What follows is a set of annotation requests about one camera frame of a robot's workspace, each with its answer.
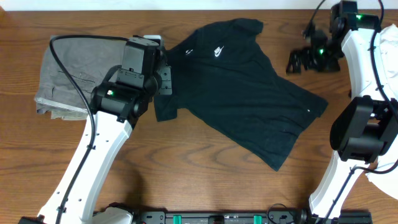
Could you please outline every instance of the wooden table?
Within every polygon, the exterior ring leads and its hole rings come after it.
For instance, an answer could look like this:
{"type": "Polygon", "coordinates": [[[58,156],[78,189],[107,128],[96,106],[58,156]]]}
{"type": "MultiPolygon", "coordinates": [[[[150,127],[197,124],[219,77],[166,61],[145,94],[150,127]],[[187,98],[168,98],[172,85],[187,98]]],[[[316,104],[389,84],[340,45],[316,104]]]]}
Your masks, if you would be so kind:
{"type": "MultiPolygon", "coordinates": [[[[280,76],[328,100],[323,116],[299,137],[275,172],[187,110],[179,110],[175,120],[158,123],[150,104],[116,157],[96,209],[111,202],[170,211],[267,210],[273,203],[307,206],[330,160],[331,124],[350,102],[345,59],[339,73],[285,74],[290,51],[306,44],[300,33],[312,12],[7,12],[0,18],[0,223],[36,216],[62,178],[85,125],[35,112],[33,98],[51,35],[160,34],[169,49],[205,24],[237,17],[264,23],[257,38],[262,50],[280,76]]],[[[319,12],[316,21],[327,29],[328,11],[319,12]]],[[[386,11],[384,25],[394,22],[398,11],[386,11]]],[[[364,175],[344,208],[369,209],[375,223],[398,219],[398,201],[364,175]]]]}

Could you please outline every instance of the grey fabric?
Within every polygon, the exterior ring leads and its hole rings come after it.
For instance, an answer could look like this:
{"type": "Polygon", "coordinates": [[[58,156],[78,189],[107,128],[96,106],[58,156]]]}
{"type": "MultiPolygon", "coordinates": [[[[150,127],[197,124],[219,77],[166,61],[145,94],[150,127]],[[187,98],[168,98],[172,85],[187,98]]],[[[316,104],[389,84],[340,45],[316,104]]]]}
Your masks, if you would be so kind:
{"type": "MultiPolygon", "coordinates": [[[[125,44],[120,40],[61,39],[54,42],[54,49],[90,102],[93,88],[102,82],[111,67],[121,64],[125,44]]],[[[81,109],[85,109],[77,91],[57,65],[49,48],[44,54],[35,101],[39,114],[53,110],[82,112],[81,109]]]]}
{"type": "Polygon", "coordinates": [[[51,119],[61,118],[65,121],[81,121],[87,119],[87,113],[74,111],[52,110],[51,119]]]}

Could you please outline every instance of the green clip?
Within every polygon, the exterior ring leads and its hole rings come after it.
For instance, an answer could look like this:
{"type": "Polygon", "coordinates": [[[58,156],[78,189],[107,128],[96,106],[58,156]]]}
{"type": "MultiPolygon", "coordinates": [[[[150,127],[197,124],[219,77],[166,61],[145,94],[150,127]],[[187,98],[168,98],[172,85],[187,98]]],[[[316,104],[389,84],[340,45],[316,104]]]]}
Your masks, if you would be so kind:
{"type": "Polygon", "coordinates": [[[181,224],[181,215],[174,215],[173,216],[173,224],[181,224]]]}
{"type": "Polygon", "coordinates": [[[254,219],[254,224],[262,224],[262,216],[261,215],[255,215],[253,217],[254,219]]]}

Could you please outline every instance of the t-shirt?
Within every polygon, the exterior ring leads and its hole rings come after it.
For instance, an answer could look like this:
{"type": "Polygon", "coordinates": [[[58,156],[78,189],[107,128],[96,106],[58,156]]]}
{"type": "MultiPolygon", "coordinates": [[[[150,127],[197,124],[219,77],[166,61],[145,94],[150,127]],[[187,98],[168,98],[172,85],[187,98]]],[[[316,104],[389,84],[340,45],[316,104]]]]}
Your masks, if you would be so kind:
{"type": "Polygon", "coordinates": [[[167,51],[170,96],[156,96],[158,121],[187,108],[278,171],[327,102],[279,77],[256,43],[262,22],[235,19],[197,29],[167,51]]]}

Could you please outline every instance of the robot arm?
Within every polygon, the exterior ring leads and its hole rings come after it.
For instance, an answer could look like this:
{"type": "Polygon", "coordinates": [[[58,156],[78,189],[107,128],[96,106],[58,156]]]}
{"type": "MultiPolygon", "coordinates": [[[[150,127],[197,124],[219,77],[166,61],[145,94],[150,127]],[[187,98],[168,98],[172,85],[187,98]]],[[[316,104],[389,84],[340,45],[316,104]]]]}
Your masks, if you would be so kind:
{"type": "MultiPolygon", "coordinates": [[[[121,146],[129,138],[132,126],[128,121],[117,121],[113,114],[99,111],[95,114],[96,133],[93,149],[87,157],[78,178],[69,194],[62,215],[61,223],[95,223],[92,222],[95,203],[108,175],[109,169],[121,146]]],[[[76,169],[86,152],[90,141],[91,124],[87,120],[79,146],[69,163],[68,169],[48,202],[40,209],[39,216],[44,223],[55,223],[58,207],[76,169]]],[[[122,215],[126,223],[131,223],[132,214],[122,215]]]]}
{"type": "MultiPolygon", "coordinates": [[[[334,203],[328,218],[340,216],[345,198],[363,172],[357,170],[351,176],[340,199],[335,202],[350,170],[355,166],[369,167],[370,162],[389,150],[398,133],[397,123],[378,90],[369,53],[374,30],[380,29],[378,22],[377,17],[358,14],[356,2],[341,1],[331,10],[332,39],[320,38],[324,36],[321,31],[314,31],[312,37],[315,42],[306,56],[311,62],[302,60],[307,62],[305,68],[330,72],[340,69],[336,60],[344,55],[351,80],[352,102],[335,121],[330,133],[330,143],[335,151],[320,185],[309,198],[311,213],[315,217],[327,217],[334,203]],[[370,119],[379,122],[369,123],[370,119]]],[[[373,49],[377,72],[384,92],[396,105],[396,96],[384,72],[379,44],[380,34],[377,34],[373,49]]]]}
{"type": "MultiPolygon", "coordinates": [[[[93,212],[114,158],[131,135],[138,117],[147,111],[154,95],[172,93],[170,67],[162,51],[163,40],[159,35],[146,37],[133,37],[127,41],[122,65],[117,70],[117,82],[109,82],[108,77],[91,94],[95,141],[68,195],[59,224],[132,223],[133,214],[123,209],[109,208],[94,217],[93,212]]],[[[22,218],[20,223],[57,222],[63,197],[85,156],[90,139],[88,118],[78,148],[55,192],[36,220],[22,218]]]]}

